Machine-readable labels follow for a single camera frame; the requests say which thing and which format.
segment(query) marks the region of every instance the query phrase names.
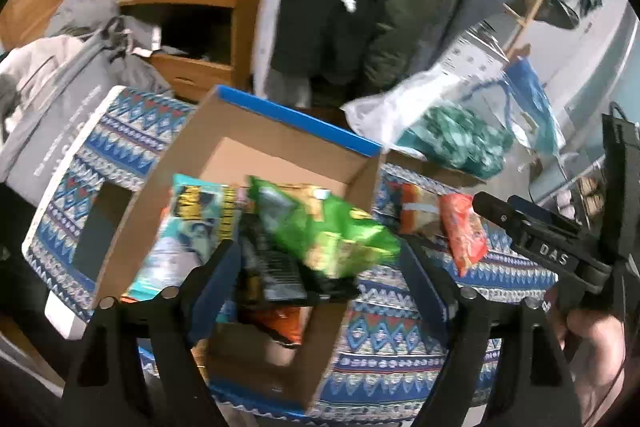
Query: metal screw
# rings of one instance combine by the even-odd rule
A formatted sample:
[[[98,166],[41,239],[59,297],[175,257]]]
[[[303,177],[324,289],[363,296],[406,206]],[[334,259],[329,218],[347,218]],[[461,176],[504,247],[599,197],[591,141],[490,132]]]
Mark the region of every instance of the metal screw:
[[[462,295],[465,299],[475,299],[478,296],[478,292],[469,286],[462,286],[460,288],[460,295]]]
[[[540,308],[540,301],[538,299],[534,299],[531,296],[527,296],[523,300],[527,308],[531,308],[532,310]]]
[[[116,299],[114,299],[113,297],[105,297],[100,301],[100,304],[98,306],[100,306],[101,310],[108,310],[115,303],[116,303]]]
[[[163,299],[174,299],[180,293],[180,288],[178,286],[167,286],[164,290],[160,292],[160,295]]]

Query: clear plastic bag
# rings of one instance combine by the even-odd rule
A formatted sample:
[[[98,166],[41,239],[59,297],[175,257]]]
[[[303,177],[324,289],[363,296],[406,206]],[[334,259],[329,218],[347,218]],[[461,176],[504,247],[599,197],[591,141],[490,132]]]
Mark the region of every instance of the clear plastic bag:
[[[503,156],[513,138],[541,154],[555,154],[564,144],[540,81],[523,60],[512,70],[520,73],[512,73],[514,80],[501,74],[484,82],[462,80],[437,64],[387,93],[353,100],[342,109],[357,134],[382,144],[385,150],[402,150],[486,179],[499,168],[484,162],[494,163]],[[442,110],[430,114],[436,107]],[[459,125],[455,130],[438,127],[438,119],[442,123],[456,113],[453,119]],[[456,137],[443,137],[445,133]],[[466,156],[461,156],[465,151],[471,166],[465,166]]]

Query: teal fabric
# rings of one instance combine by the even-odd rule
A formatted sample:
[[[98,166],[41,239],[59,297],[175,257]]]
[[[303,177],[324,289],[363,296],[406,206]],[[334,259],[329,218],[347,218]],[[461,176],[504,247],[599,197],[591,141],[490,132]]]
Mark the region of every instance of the teal fabric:
[[[451,103],[431,107],[396,145],[486,180],[502,171],[513,138],[506,129],[492,127],[473,111]]]

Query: gray bag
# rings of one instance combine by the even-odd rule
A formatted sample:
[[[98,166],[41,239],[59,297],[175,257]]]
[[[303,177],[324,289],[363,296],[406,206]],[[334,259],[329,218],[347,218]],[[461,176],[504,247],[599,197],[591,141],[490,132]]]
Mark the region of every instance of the gray bag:
[[[127,53],[127,36],[111,20],[40,90],[0,153],[0,182],[37,206],[82,126],[114,86],[169,94],[151,65]]]

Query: snack bag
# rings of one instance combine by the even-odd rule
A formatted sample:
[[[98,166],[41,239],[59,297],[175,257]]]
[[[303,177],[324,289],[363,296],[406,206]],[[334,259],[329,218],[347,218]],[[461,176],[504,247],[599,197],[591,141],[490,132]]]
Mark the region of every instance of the snack bag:
[[[460,277],[487,252],[486,234],[480,216],[473,210],[473,200],[467,194],[440,196],[440,219]]]
[[[233,237],[239,217],[236,197],[234,187],[174,174],[171,202],[162,211],[156,243],[125,296],[152,299],[205,264],[220,241]]]
[[[328,190],[315,187],[312,198],[319,203],[302,202],[250,176],[248,197],[277,247],[329,279],[354,277],[373,265],[392,263],[400,250],[398,239],[383,225]]]
[[[242,252],[239,304],[306,299],[296,258],[272,245],[258,216],[242,216],[239,241]]]
[[[305,328],[302,309],[282,307],[271,310],[238,312],[238,319],[244,324],[252,324],[267,333],[273,340],[289,349],[302,344]]]
[[[399,233],[417,233],[430,239],[442,233],[438,195],[412,183],[402,185]]]

